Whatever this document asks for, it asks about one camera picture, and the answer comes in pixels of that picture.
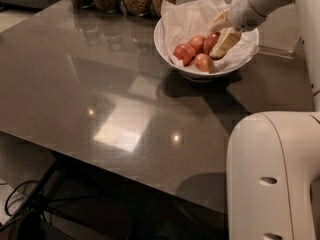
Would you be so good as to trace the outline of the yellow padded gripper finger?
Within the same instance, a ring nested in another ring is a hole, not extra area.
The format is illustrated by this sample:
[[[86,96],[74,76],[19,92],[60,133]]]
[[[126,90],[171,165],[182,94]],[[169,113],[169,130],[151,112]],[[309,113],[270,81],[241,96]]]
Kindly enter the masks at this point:
[[[220,32],[221,30],[228,28],[230,26],[227,20],[227,10],[223,10],[209,25],[209,30],[211,32]]]
[[[216,45],[209,56],[214,60],[222,59],[241,39],[241,32],[234,28],[227,28],[221,32]]]

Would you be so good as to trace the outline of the white rounded gripper body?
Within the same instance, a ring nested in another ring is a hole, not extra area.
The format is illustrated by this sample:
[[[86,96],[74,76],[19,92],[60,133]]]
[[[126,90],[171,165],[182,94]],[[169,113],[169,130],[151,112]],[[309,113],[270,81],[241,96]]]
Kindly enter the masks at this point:
[[[250,0],[232,0],[226,19],[231,27],[248,32],[261,25],[266,17],[257,12]]]

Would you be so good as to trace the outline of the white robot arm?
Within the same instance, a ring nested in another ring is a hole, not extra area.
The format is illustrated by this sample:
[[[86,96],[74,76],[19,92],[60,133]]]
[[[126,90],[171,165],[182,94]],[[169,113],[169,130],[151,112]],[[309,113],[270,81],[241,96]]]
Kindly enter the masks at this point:
[[[320,92],[320,0],[232,0],[210,25],[229,28],[215,57],[236,38],[293,3],[314,95]],[[262,112],[241,120],[227,151],[229,240],[316,240],[310,185],[320,175],[320,113]]]

